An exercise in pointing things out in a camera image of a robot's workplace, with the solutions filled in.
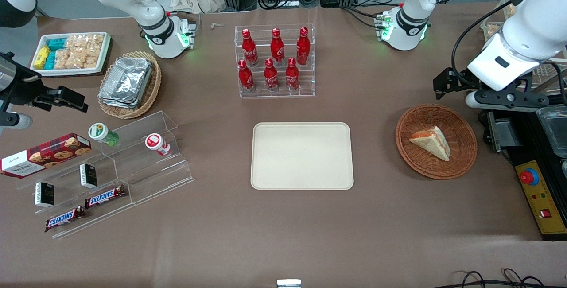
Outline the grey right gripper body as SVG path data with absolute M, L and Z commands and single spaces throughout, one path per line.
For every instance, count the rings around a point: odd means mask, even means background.
M 15 62 L 12 52 L 0 55 L 3 102 L 13 105 L 29 104 L 47 92 L 48 88 L 43 84 L 39 73 Z

